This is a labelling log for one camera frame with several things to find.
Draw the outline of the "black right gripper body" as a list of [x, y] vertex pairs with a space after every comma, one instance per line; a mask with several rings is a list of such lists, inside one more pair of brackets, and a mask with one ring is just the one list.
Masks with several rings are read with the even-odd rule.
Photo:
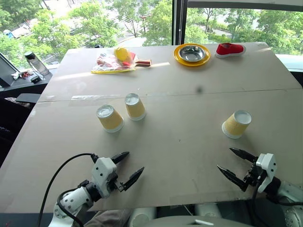
[[257, 158], [253, 159], [252, 165], [244, 177], [244, 182], [246, 185], [256, 186], [257, 184], [259, 173], [258, 173], [258, 167], [256, 165], [256, 161]]

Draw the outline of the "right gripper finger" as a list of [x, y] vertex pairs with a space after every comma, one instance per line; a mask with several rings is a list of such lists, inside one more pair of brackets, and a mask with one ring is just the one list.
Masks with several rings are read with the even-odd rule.
[[245, 181], [239, 179], [235, 173], [233, 173], [232, 171], [225, 169], [219, 165], [217, 165], [217, 168], [229, 181], [231, 181], [232, 183], [237, 185], [243, 192], [246, 191], [248, 185], [246, 184]]
[[257, 157], [248, 153], [245, 150], [239, 148], [229, 148], [235, 155], [239, 156], [240, 158], [247, 160], [251, 163], [255, 163], [257, 161]]

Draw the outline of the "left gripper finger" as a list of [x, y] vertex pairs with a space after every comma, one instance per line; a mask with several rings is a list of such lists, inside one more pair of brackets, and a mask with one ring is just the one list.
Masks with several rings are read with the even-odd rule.
[[140, 175], [142, 174], [144, 167], [140, 168], [139, 170], [135, 171], [130, 177], [129, 180], [123, 183], [124, 191], [127, 191], [136, 181], [139, 179]]
[[117, 154], [113, 157], [111, 157], [111, 160], [113, 161], [114, 164], [117, 164], [121, 162], [124, 158], [126, 158], [129, 155], [129, 152], [122, 152], [120, 154]]

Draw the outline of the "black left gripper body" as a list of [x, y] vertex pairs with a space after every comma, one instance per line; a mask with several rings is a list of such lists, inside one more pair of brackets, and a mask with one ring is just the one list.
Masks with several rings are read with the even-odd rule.
[[122, 191], [125, 190], [124, 183], [123, 182], [119, 183], [117, 181], [117, 179], [118, 179], [118, 175], [116, 173], [112, 173], [108, 177], [107, 189], [108, 189], [109, 192], [112, 192], [114, 190], [118, 190], [118, 191], [122, 192]]

